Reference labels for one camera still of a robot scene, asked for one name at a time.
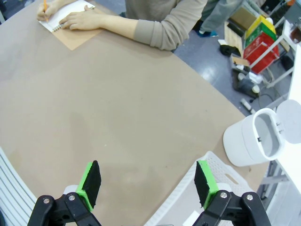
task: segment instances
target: yellow crate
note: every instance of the yellow crate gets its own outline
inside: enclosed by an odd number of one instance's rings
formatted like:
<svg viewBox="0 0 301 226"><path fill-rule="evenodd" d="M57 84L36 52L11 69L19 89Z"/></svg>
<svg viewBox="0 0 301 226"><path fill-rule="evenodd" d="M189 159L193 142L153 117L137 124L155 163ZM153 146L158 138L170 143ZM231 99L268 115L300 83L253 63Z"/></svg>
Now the yellow crate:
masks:
<svg viewBox="0 0 301 226"><path fill-rule="evenodd" d="M251 27L246 31L245 33L245 40L252 34L252 32L256 29L256 27L260 24L264 23L273 33L276 34L276 30L273 24L271 24L269 21L267 21L266 18L263 16L259 16L254 23L251 25Z"/></svg>

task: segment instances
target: white container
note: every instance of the white container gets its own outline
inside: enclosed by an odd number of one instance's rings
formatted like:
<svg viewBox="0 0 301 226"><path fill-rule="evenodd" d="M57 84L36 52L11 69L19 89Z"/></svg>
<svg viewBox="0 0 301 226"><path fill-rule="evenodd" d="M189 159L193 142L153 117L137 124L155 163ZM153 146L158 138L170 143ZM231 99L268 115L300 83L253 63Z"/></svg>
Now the white container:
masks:
<svg viewBox="0 0 301 226"><path fill-rule="evenodd" d="M286 100L276 112L263 108L228 127L223 136L226 154L236 166L275 160L285 141L301 143L301 105Z"/></svg>

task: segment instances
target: orange pen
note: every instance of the orange pen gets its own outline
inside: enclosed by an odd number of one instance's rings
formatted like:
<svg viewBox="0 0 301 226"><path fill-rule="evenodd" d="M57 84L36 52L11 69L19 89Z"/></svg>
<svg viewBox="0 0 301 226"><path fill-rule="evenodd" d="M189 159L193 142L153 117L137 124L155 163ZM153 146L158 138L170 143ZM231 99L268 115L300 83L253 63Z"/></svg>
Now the orange pen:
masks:
<svg viewBox="0 0 301 226"><path fill-rule="evenodd" d="M46 3L46 0L44 0L44 9L45 9L45 12L47 10L47 3Z"/></svg>

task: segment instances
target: screw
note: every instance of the screw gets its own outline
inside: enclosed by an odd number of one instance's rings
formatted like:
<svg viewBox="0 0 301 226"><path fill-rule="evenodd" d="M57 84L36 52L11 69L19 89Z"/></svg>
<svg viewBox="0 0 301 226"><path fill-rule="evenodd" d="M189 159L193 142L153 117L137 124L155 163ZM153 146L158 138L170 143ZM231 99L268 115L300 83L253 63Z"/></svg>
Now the screw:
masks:
<svg viewBox="0 0 301 226"><path fill-rule="evenodd" d="M227 196L228 196L227 193L225 193L225 192L222 192L222 193L221 193L221 197L222 197L223 199L227 198Z"/></svg>
<svg viewBox="0 0 301 226"><path fill-rule="evenodd" d="M74 195L70 195L68 199L69 199L70 201L73 201L73 200L75 200L75 196L74 196Z"/></svg>
<svg viewBox="0 0 301 226"><path fill-rule="evenodd" d="M248 195L246 196L246 199L251 201L251 200L253 200L253 196L251 196L250 194L248 194Z"/></svg>
<svg viewBox="0 0 301 226"><path fill-rule="evenodd" d="M47 204L47 203L49 203L50 202L50 200L49 199L44 199L44 201L43 201L45 204Z"/></svg>

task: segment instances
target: gray sweater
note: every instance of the gray sweater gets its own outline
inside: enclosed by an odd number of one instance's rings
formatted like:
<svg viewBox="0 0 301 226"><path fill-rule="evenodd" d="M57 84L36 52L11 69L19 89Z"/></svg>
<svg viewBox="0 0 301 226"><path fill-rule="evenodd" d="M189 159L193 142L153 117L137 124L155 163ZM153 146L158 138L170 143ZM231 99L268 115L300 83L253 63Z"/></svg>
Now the gray sweater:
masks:
<svg viewBox="0 0 301 226"><path fill-rule="evenodd" d="M207 0L126 0L127 18L138 19L134 40L173 50L188 39Z"/></svg>

